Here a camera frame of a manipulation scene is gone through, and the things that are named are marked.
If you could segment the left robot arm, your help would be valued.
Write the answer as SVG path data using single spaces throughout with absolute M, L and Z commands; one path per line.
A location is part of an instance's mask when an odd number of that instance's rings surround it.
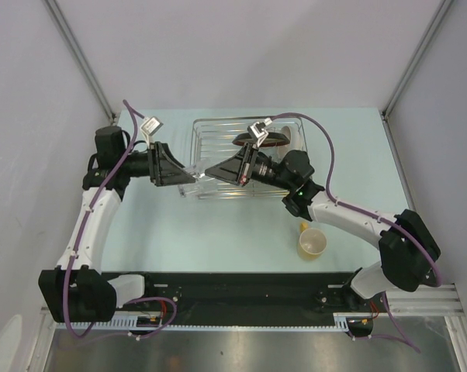
M 132 179 L 146 177 L 157 187 L 195 183 L 168 145 L 153 141 L 161 125 L 152 117 L 132 135 L 118 126 L 96 131 L 96 152 L 83 179 L 74 231 L 55 268 L 42 270 L 38 280 L 56 322 L 107 322 L 129 302 L 142 310 L 155 304 L 157 292 L 145 284 L 143 275 L 121 274 L 108 280 L 101 266 L 112 220 Z

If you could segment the red rimmed plate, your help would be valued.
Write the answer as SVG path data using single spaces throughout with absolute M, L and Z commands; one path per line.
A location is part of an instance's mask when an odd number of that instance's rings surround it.
M 235 146 L 243 146 L 245 143 L 258 147 L 274 147 L 288 145 L 290 139 L 286 135 L 277 132 L 268 132 L 267 135 L 262 135 L 260 139 L 257 139 L 250 133 L 245 132 L 237 135 L 232 141 Z

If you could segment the clear plastic cup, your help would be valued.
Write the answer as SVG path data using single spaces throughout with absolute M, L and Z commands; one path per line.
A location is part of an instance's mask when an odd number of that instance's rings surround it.
M 183 198 L 202 197 L 204 195 L 214 194 L 218 191 L 217 179 L 206 175 L 206 169 L 210 165 L 207 162 L 199 161 L 185 170 L 191 174 L 195 182 L 191 184 L 180 184 L 178 192 Z

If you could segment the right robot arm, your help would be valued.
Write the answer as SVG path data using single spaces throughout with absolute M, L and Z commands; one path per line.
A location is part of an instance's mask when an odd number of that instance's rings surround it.
M 421 285 L 440 284 L 434 268 L 440 249 L 415 211 L 383 214 L 350 205 L 316 184 L 313 172 L 302 150 L 290 150 L 275 162 L 249 143 L 205 170 L 206 176 L 239 187 L 254 180 L 286 190 L 282 202 L 293 216 L 339 228 L 374 246 L 379 262 L 357 270 L 343 291 L 344 304 L 352 311 L 361 311 L 373 296 L 391 288 L 415 292 Z

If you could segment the yellow mug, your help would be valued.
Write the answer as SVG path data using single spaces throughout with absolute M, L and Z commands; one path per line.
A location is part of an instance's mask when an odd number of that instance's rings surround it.
M 307 222 L 299 224 L 299 238 L 297 253 L 306 261 L 315 260 L 322 256 L 327 247 L 327 238 L 319 229 L 312 228 Z

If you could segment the white ceramic bowl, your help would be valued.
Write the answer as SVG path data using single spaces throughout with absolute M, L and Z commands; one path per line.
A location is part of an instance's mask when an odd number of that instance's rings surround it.
M 290 151 L 301 150 L 303 148 L 302 138 L 297 127 L 283 126 L 280 130 L 280 133 L 289 140 L 288 144 L 279 147 L 280 150 Z

